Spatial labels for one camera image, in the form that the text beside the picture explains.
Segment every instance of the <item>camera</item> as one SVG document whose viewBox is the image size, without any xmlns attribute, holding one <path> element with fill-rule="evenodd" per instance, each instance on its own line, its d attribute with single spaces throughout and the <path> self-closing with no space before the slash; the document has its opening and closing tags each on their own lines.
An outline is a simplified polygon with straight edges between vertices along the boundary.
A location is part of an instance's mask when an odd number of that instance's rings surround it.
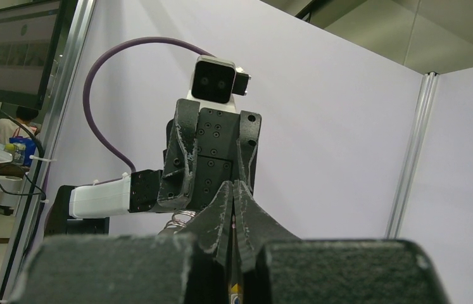
<svg viewBox="0 0 473 304">
<path fill-rule="evenodd" d="M 191 95 L 214 103 L 228 103 L 236 74 L 233 62 L 200 56 L 195 64 Z"/>
</svg>

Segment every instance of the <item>white shirt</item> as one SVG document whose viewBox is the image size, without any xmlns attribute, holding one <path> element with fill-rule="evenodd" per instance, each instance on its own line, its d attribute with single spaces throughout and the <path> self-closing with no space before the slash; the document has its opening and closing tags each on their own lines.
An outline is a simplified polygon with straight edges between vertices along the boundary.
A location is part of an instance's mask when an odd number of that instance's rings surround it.
<svg viewBox="0 0 473 304">
<path fill-rule="evenodd" d="M 26 129 L 31 130 L 31 128 L 28 125 L 22 124 Z M 0 143 L 1 144 L 8 144 L 9 143 L 9 138 L 11 137 L 24 137 L 28 138 L 29 135 L 19 128 L 14 122 L 9 120 L 8 118 L 2 118 L 0 119 Z"/>
</svg>

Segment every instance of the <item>computer screen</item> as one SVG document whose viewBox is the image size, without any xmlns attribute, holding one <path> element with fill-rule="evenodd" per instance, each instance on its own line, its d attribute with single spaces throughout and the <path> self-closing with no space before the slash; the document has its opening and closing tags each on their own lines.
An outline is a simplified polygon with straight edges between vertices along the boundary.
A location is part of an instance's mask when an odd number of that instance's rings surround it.
<svg viewBox="0 0 473 304">
<path fill-rule="evenodd" d="M 0 9 L 0 101 L 40 109 L 61 28 L 61 1 Z"/>
</svg>

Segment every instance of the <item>metal spring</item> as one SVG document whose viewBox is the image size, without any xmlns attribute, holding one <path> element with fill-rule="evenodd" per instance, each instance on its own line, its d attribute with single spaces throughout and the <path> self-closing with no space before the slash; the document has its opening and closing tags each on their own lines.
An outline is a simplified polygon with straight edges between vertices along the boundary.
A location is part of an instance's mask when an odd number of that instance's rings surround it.
<svg viewBox="0 0 473 304">
<path fill-rule="evenodd" d="M 189 220 L 187 221 L 183 221 L 179 218 L 177 218 L 178 215 L 185 215 L 187 217 L 189 217 Z M 188 221 L 190 221 L 191 219 L 193 219 L 196 215 L 196 212 L 195 211 L 190 211 L 190 210 L 179 210 L 175 213 L 173 213 L 173 215 L 171 216 L 171 220 L 169 222 L 167 222 L 165 224 L 165 227 L 164 229 L 167 229 L 169 227 L 180 227 L 180 228 L 184 228 L 186 226 L 186 223 Z"/>
</svg>

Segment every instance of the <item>white panel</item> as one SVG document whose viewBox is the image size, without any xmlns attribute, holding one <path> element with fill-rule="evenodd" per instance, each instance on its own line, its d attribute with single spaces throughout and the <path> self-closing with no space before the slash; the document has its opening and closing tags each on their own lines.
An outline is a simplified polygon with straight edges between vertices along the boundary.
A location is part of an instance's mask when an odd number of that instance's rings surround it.
<svg viewBox="0 0 473 304">
<path fill-rule="evenodd" d="M 119 177 L 127 167 L 91 134 L 82 86 L 107 49 L 167 36 L 235 61 L 253 79 L 240 110 L 262 114 L 259 204 L 306 238 L 383 237 L 421 75 L 257 0 L 98 0 L 72 86 L 48 193 Z M 101 131 L 138 170 L 162 167 L 165 126 L 186 96 L 197 56 L 139 46 L 97 75 Z M 111 233 L 157 233 L 169 215 L 113 218 Z"/>
<path fill-rule="evenodd" d="M 452 303 L 473 303 L 473 68 L 439 78 L 400 234 L 427 251 Z"/>
</svg>

